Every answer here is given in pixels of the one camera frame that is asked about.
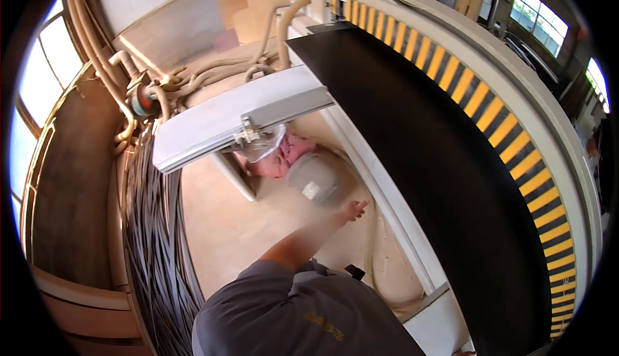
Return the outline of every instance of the concrete floor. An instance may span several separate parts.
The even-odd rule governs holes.
[[[200,65],[216,59],[249,57],[257,43],[236,47],[223,53],[208,53],[192,62],[187,75]],[[267,50],[275,48],[272,40]],[[186,101],[189,107],[243,83],[239,74],[207,86]],[[366,269],[368,238],[375,236],[372,285],[390,306],[402,308],[418,301],[423,289],[413,268],[404,257],[389,226],[386,225],[367,188],[356,172],[332,150],[341,150],[320,113],[311,113],[289,124],[298,135],[313,138],[325,146],[319,153],[336,169],[344,189],[329,207],[319,207],[285,182],[270,178],[248,177],[258,198],[249,202],[215,166],[203,158],[182,171],[182,196],[186,234],[193,265],[205,298],[258,259],[267,249],[290,232],[333,212],[350,200],[371,201],[360,220],[349,222],[316,255],[327,267],[342,270],[353,264]]]

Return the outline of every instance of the cable bundle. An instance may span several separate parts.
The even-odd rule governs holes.
[[[204,297],[185,237],[181,171],[163,175],[152,165],[154,137],[149,122],[129,162],[124,229],[128,266],[157,353],[189,356],[193,320]]]

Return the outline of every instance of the gray t-shirt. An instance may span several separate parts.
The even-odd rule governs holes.
[[[344,274],[294,274],[256,261],[209,298],[195,356],[423,355],[376,292]]]

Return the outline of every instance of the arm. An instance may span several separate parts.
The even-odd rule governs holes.
[[[321,246],[346,222],[354,222],[365,213],[368,201],[351,201],[328,217],[294,231],[264,253],[260,260],[270,259],[294,272],[309,261]]]

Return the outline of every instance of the person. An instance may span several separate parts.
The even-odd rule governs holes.
[[[194,321],[194,355],[423,355],[372,288],[311,260],[367,205],[294,231],[215,292]]]

